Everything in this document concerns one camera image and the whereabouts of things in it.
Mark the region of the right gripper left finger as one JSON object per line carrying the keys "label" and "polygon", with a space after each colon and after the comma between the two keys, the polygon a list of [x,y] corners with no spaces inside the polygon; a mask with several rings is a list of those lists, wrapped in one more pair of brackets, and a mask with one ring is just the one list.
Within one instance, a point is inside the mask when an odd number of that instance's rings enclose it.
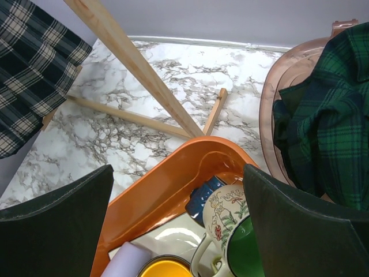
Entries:
{"label": "right gripper left finger", "polygon": [[1,210],[1,276],[89,276],[114,183],[105,165]]}

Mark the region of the navy beige plaid skirt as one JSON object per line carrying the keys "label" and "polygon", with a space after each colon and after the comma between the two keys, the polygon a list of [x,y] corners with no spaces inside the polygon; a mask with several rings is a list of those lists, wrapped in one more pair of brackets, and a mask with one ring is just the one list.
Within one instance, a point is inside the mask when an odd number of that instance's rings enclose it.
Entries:
{"label": "navy beige plaid skirt", "polygon": [[1,1],[1,158],[59,107],[92,47],[31,1]]}

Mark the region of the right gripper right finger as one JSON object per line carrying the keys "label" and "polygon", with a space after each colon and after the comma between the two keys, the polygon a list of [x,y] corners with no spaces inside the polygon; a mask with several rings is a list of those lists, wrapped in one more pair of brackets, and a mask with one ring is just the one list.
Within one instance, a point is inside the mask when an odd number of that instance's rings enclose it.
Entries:
{"label": "right gripper right finger", "polygon": [[243,187],[266,276],[368,276],[368,212],[282,183],[251,164]]}

